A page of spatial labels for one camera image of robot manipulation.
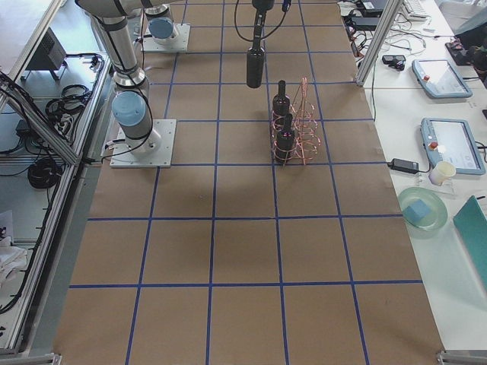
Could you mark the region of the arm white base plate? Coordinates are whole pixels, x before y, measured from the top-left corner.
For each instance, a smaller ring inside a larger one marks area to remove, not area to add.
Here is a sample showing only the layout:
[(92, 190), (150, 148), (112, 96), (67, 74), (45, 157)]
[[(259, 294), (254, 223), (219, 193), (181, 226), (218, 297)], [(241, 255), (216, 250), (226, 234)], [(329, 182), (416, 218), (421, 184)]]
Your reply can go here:
[(185, 53), (188, 50), (189, 32), (190, 24), (149, 25), (143, 39), (144, 52)]
[(126, 139), (121, 127), (117, 134), (123, 141), (116, 144), (110, 166), (113, 168), (152, 168), (171, 166), (173, 145), (177, 129), (175, 119), (155, 119), (148, 139)]

